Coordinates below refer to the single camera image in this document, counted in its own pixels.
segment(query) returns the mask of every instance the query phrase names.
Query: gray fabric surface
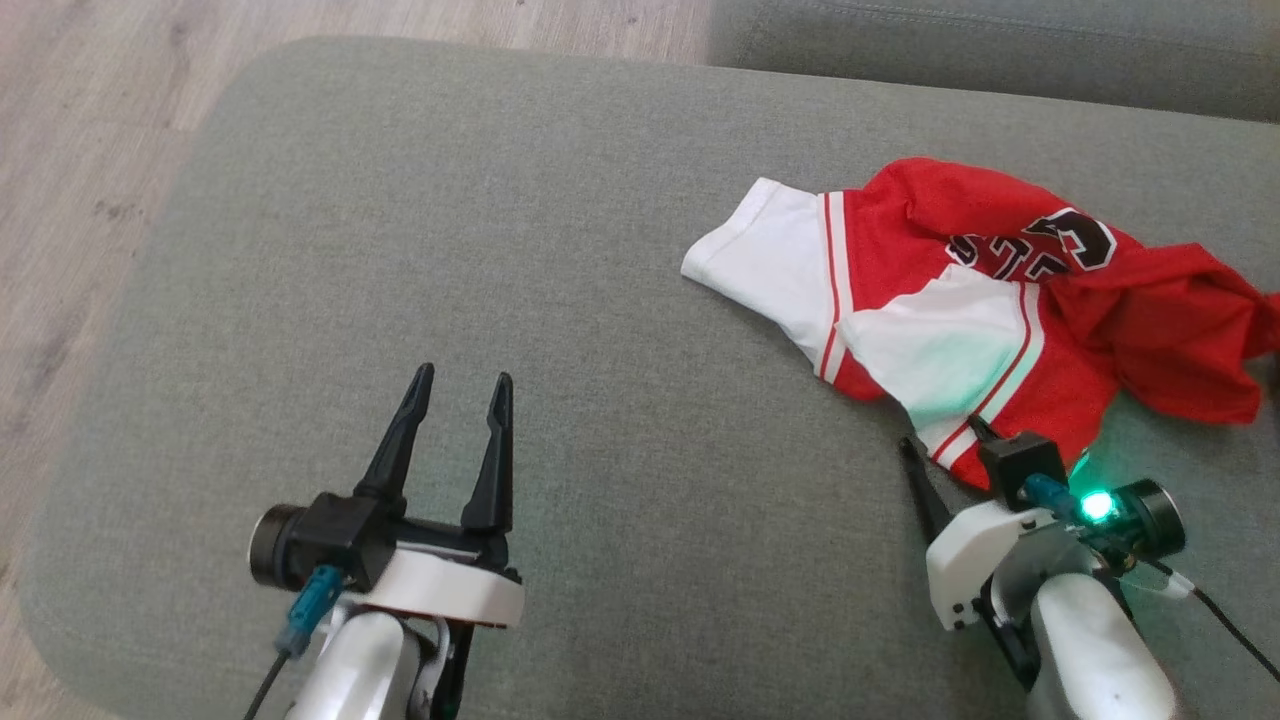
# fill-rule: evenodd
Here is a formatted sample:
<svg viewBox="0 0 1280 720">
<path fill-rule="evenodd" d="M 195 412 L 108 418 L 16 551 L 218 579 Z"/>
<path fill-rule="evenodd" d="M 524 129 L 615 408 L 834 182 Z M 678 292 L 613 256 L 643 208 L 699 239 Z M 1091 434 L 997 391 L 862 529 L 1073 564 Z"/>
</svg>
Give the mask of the gray fabric surface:
<svg viewBox="0 0 1280 720">
<path fill-rule="evenodd" d="M 1280 122 L 1270 0 L 716 0 L 710 61 Z"/>
<path fill-rule="evenodd" d="M 913 154 L 1280 288 L 1272 126 L 410 41 L 271 53 L 212 113 L 100 352 L 24 562 L 35 642 L 127 717 L 237 716 L 289 601 L 250 579 L 255 520 L 349 488 L 431 360 L 419 516 L 457 518 L 493 380 L 516 380 L 527 620 L 477 633 L 467 717 L 1019 715 L 991 638 L 931 614 L 902 414 L 678 273 L 756 176 L 858 186 Z M 1275 413 L 1121 404 L 1100 454 L 1169 484 L 1175 565 L 1280 652 Z M 1202 609 L 1135 602 L 1193 708 L 1280 705 Z"/>
</svg>

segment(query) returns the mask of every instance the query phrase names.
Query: blue cable connector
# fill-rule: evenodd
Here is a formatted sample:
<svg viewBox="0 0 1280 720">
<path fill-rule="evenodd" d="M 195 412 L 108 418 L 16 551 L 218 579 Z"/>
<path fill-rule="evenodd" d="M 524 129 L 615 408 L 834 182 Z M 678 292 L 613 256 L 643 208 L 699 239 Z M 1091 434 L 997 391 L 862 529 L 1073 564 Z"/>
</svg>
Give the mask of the blue cable connector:
<svg viewBox="0 0 1280 720">
<path fill-rule="evenodd" d="M 316 632 L 320 620 L 333 610 L 342 594 L 342 570 L 333 565 L 320 565 L 307 578 L 307 584 L 298 593 L 289 609 L 288 624 L 275 637 L 275 650 L 288 653 L 293 660 L 302 657 L 311 644 L 311 634 Z"/>
</svg>

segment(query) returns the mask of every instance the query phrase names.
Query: red and white shirt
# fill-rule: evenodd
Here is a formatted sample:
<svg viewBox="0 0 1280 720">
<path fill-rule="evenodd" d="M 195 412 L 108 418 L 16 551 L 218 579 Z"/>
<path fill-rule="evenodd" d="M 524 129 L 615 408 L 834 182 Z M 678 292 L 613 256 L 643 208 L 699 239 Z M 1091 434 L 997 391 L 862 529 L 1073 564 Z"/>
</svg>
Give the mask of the red and white shirt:
<svg viewBox="0 0 1280 720">
<path fill-rule="evenodd" d="M 978 487 L 969 414 L 1052 438 L 1070 465 L 1120 387 L 1251 421 L 1240 361 L 1280 348 L 1280 296 L 1198 245 L 1147 249 L 1043 188 L 925 158 L 823 195 L 762 178 L 681 272 L 777 322 L 845 395 L 893 396 Z"/>
</svg>

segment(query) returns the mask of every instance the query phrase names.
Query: black camera lens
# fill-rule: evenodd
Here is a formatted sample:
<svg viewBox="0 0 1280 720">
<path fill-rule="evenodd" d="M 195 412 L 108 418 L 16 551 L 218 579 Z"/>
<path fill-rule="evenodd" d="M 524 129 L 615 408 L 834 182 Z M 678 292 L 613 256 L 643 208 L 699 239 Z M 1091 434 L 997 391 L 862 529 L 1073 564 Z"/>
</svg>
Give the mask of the black camera lens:
<svg viewBox="0 0 1280 720">
<path fill-rule="evenodd" d="M 294 592 L 302 589 L 303 579 L 289 569 L 288 537 L 303 510 L 297 505 L 276 505 L 257 520 L 248 543 L 248 570 L 257 584 Z"/>
<path fill-rule="evenodd" d="M 1137 520 L 1133 548 L 1139 557 L 1160 559 L 1187 547 L 1178 506 L 1160 483 L 1146 478 L 1116 488 L 1114 495 Z"/>
</svg>

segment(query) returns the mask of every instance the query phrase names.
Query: black cable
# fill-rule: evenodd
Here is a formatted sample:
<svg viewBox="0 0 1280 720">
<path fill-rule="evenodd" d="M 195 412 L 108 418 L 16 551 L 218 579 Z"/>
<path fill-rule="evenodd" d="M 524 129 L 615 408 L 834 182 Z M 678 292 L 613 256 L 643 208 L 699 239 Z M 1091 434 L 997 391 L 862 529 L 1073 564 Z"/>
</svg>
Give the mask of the black cable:
<svg viewBox="0 0 1280 720">
<path fill-rule="evenodd" d="M 271 664 L 271 669 L 266 671 L 266 678 L 262 678 L 262 684 L 257 688 L 257 694 L 253 696 L 253 702 L 250 703 L 248 711 L 244 712 L 244 720 L 253 720 L 257 715 L 257 710 L 262 707 L 262 701 L 266 700 L 266 692 L 271 689 L 271 683 L 275 682 L 275 676 L 280 674 L 280 669 L 288 662 L 289 653 L 287 651 L 280 651 L 280 655 L 275 656 L 275 662 Z"/>
<path fill-rule="evenodd" d="M 1147 565 L 1151 565 L 1156 570 L 1164 573 L 1165 577 L 1171 578 L 1174 575 L 1174 569 L 1158 560 L 1147 560 L 1146 562 Z M 1213 618 L 1217 618 L 1217 621 L 1221 623 L 1224 628 L 1226 628 L 1226 632 L 1231 633 L 1231 637 L 1239 641 L 1239 643 L 1244 646 L 1244 650 L 1249 651 L 1249 655 L 1252 655 L 1254 660 L 1262 664 L 1262 666 L 1266 667 L 1267 673 L 1271 673 L 1271 676 L 1275 678 L 1277 683 L 1280 683 L 1280 670 L 1276 670 L 1275 664 L 1267 660 L 1267 656 L 1262 655 L 1262 651 L 1260 651 L 1252 642 L 1249 642 L 1249 638 L 1244 637 L 1244 633 L 1242 633 L 1240 629 L 1235 626 L 1235 623 L 1233 623 L 1226 618 L 1226 612 L 1222 612 L 1222 609 L 1219 607 L 1216 602 L 1213 602 L 1213 598 L 1211 598 L 1208 593 L 1206 593 L 1204 591 L 1199 589 L 1199 587 L 1192 587 L 1192 594 L 1198 597 L 1199 601 L 1204 603 L 1204 607 L 1208 607 L 1208 611 L 1213 614 Z"/>
</svg>

